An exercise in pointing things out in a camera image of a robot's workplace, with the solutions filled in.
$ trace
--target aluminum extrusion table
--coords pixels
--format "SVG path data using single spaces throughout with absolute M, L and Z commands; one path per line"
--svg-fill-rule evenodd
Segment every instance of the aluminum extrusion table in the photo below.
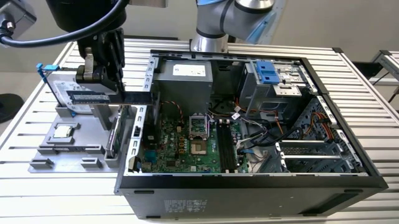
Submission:
M 380 50 L 374 57 L 371 62 L 378 62 L 382 64 L 384 69 L 390 72 L 390 74 L 394 76 L 396 80 L 386 79 L 391 82 L 392 85 L 399 85 L 399 51 L 387 51 Z
M 124 82 L 139 91 L 151 49 L 189 49 L 187 41 L 125 39 Z M 399 115 L 343 53 L 332 48 L 229 44 L 236 54 L 305 57 L 352 128 L 390 188 L 330 217 L 291 219 L 159 220 L 159 223 L 399 223 Z M 84 60 L 76 43 L 56 59 L 61 67 Z M 147 223 L 137 220 L 123 196 L 113 195 L 116 173 L 31 174 L 36 154 L 56 117 L 56 100 L 39 83 L 16 118 L 0 137 L 1 223 Z

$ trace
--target ram slot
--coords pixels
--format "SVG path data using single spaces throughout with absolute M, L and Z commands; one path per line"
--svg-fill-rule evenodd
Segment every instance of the ram slot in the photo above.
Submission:
M 232 146 L 229 124 L 219 123 L 216 126 L 220 170 L 223 173 L 233 172 L 236 169 L 236 159 Z

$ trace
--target green circuit board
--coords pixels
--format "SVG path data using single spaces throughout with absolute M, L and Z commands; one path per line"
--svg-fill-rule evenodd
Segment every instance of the green circuit board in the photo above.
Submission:
M 179 127 L 179 121 L 161 120 L 160 142 L 155 150 L 156 162 L 151 167 L 143 167 L 143 172 L 151 173 L 220 173 L 220 158 L 217 149 L 216 124 L 209 122 L 209 137 L 207 140 L 189 140 L 188 125 Z M 240 138 L 239 124 L 229 126 L 235 139 Z M 248 172 L 247 161 L 237 167 L 239 173 Z

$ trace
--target screw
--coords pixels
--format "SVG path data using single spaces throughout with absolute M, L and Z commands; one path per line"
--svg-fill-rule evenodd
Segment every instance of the screw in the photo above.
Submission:
M 13 22 L 7 23 L 7 29 L 8 29 L 8 31 L 13 32 L 13 30 L 15 30 Z

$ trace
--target sticker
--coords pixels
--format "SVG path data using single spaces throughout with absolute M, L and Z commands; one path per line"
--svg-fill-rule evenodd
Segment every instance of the sticker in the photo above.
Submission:
M 235 113 L 232 116 L 231 116 L 231 118 L 233 119 L 233 120 L 236 120 L 237 118 L 239 118 L 239 113 Z
M 164 200 L 164 208 L 173 212 L 204 212 L 208 200 Z
M 107 95 L 75 95 L 73 98 L 76 100 L 109 100 L 109 96 Z
M 239 106 L 236 106 L 235 111 L 239 112 L 241 110 L 241 108 Z
M 176 64 L 173 65 L 173 75 L 205 77 L 205 66 L 192 64 Z
M 89 105 L 75 105 L 67 94 L 67 91 L 91 91 L 85 87 L 80 86 L 76 82 L 69 81 L 53 81 L 53 85 L 57 89 L 57 97 L 61 97 L 65 106 L 76 113 L 92 113 Z

